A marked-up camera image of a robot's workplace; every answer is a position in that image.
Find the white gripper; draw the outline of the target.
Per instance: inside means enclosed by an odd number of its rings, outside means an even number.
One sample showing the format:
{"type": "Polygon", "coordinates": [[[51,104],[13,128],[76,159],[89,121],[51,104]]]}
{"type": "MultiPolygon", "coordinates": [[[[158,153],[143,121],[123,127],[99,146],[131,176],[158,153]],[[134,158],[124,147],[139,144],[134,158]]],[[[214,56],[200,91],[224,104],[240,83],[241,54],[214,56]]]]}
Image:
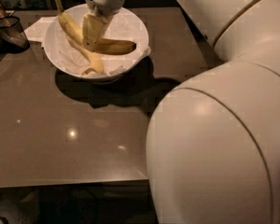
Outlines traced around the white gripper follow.
{"type": "Polygon", "coordinates": [[[83,17],[83,46],[89,51],[98,52],[111,16],[117,14],[125,0],[85,0],[91,11],[83,17]]]}

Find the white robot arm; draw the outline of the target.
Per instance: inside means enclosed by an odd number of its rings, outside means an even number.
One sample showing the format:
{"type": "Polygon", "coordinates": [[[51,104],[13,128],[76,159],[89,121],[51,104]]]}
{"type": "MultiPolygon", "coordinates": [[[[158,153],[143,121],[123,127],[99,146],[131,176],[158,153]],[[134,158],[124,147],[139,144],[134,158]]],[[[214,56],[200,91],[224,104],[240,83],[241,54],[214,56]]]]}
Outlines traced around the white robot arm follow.
{"type": "Polygon", "coordinates": [[[147,130],[159,224],[278,224],[280,0],[176,0],[221,65],[171,90],[147,130]]]}

